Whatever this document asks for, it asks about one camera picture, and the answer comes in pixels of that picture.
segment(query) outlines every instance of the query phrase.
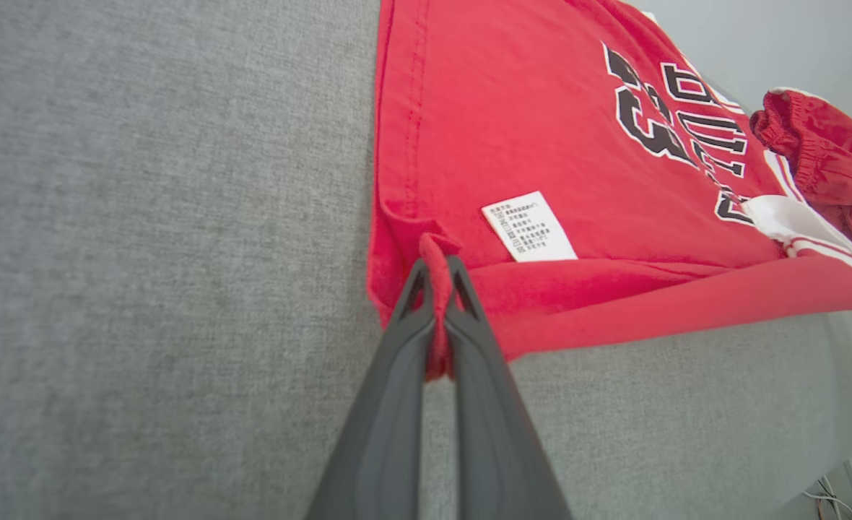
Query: red shirt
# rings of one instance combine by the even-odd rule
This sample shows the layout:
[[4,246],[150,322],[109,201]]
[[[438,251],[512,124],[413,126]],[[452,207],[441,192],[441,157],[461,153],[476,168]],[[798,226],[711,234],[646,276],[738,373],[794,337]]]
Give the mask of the red shirt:
[[[385,0],[375,132],[368,286],[383,323],[420,256],[443,315],[445,254],[508,359],[852,309],[852,266],[790,257],[742,206],[789,195],[786,159],[626,4]],[[578,259],[516,263],[482,216],[532,191]],[[447,368],[439,335],[430,375]]]

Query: gray fabric surface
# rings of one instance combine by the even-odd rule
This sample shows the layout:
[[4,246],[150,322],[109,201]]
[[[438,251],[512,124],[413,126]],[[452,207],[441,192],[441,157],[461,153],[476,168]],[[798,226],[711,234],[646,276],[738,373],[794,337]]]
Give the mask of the gray fabric surface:
[[[380,333],[378,9],[0,2],[0,518],[300,517]],[[830,334],[513,370],[578,518],[756,517],[852,450]],[[452,388],[426,392],[424,518],[455,516]]]

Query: white trim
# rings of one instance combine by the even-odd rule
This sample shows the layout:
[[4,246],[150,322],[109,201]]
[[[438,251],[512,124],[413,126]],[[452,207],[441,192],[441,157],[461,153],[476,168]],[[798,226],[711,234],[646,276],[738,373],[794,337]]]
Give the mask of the white trim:
[[641,14],[644,14],[644,16],[647,16],[648,20],[653,21],[654,25],[656,25],[657,27],[660,27],[660,24],[657,23],[657,17],[654,16],[654,13],[651,13],[651,11],[641,11]]
[[801,195],[801,191],[796,187],[795,181],[788,171],[788,162],[783,162],[785,158],[772,150],[763,150],[763,158],[766,159],[766,165],[768,165],[775,179],[779,182],[779,187],[782,188],[783,194],[792,200],[806,204],[805,197]]
[[800,89],[793,89],[792,87],[775,87],[773,89],[770,89],[770,92],[772,92],[772,93],[788,93],[789,91],[798,92],[798,93],[800,93],[800,95],[808,96],[808,98],[817,98],[817,99],[820,99],[822,102],[829,103],[829,101],[827,101],[826,99],[822,98],[819,95],[813,95],[813,93],[811,93],[811,92],[805,92],[805,91],[800,90]]
[[803,250],[816,251],[816,253],[823,254],[823,256],[829,256],[831,258],[836,258],[837,260],[847,264],[852,267],[852,255],[849,253],[842,253],[842,251],[836,251],[835,249],[831,249],[829,247],[821,246],[821,244],[813,243],[807,239],[796,239],[792,241],[792,246],[786,248],[786,253],[789,256],[798,256],[799,251]]
[[[852,241],[836,230],[836,227],[833,227],[808,204],[782,195],[760,195],[741,204],[741,207],[744,208],[747,216],[752,218],[757,230],[770,239],[785,244],[812,239],[817,243],[831,246],[836,250],[831,250],[833,254],[847,251],[848,255],[852,256]],[[796,250],[812,249],[826,256],[833,256],[815,246],[818,244],[809,243],[809,241],[803,241],[797,246],[793,244]]]

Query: white stripe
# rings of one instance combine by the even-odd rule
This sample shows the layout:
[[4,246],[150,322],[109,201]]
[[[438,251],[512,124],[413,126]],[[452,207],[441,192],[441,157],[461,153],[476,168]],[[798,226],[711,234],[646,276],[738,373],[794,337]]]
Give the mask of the white stripe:
[[763,150],[763,158],[766,159],[766,165],[770,167],[775,179],[779,181],[779,187],[782,188],[783,194],[794,201],[804,203],[805,198],[801,197],[798,189],[793,189],[792,184],[786,180],[786,175],[788,174],[782,171],[782,163],[779,162],[776,152],[773,152],[772,150]]
[[729,112],[734,112],[735,114],[747,114],[746,112],[744,112],[743,108],[740,108],[740,105],[737,105],[737,103],[724,97],[723,93],[718,92],[712,85],[709,84],[709,82],[705,82],[705,86],[708,87],[710,91],[712,91],[713,95],[716,96],[716,99],[718,100],[718,102],[721,103],[724,108],[729,109]]
[[840,253],[839,251],[834,251],[829,247],[819,246],[819,244],[813,243],[812,241],[798,239],[793,241],[792,247],[789,247],[786,250],[789,256],[798,256],[799,251],[809,249],[812,251],[816,251],[819,254],[823,254],[823,256],[829,256],[831,258],[836,258],[837,260],[847,264],[852,267],[852,256],[849,256],[846,253]]
[[[801,201],[781,195],[760,195],[741,204],[741,207],[744,208],[747,216],[752,218],[757,230],[770,239],[791,243],[791,241],[810,238],[818,243],[835,247],[838,251],[847,251],[849,256],[852,256],[852,241],[836,230],[836,227],[833,227],[808,204],[802,204]],[[834,250],[823,251],[828,248],[806,241],[794,247],[795,249],[813,249],[826,256],[840,254]]]
[[795,197],[798,197],[801,203],[808,204],[805,201],[805,196],[801,194],[801,190],[799,187],[795,185],[795,177],[792,175],[792,169],[788,165],[788,160],[783,156],[776,154],[776,159],[779,160],[779,165],[782,167],[783,177],[786,178],[786,182],[788,182],[789,186],[792,188],[792,192],[795,194]]

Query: stitching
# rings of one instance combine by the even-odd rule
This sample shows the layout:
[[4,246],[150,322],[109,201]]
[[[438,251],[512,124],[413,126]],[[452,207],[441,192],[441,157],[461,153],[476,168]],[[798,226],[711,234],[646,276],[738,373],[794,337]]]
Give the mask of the stitching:
[[419,0],[417,2],[417,40],[413,47],[413,57],[410,60],[410,90],[407,98],[409,112],[407,113],[407,178],[404,188],[404,196],[406,198],[404,204],[404,215],[406,217],[415,217],[416,208],[416,185],[417,185],[417,163],[419,162],[420,151],[420,124],[422,124],[422,95],[423,95],[423,75],[426,70],[426,32],[428,29],[430,0]]

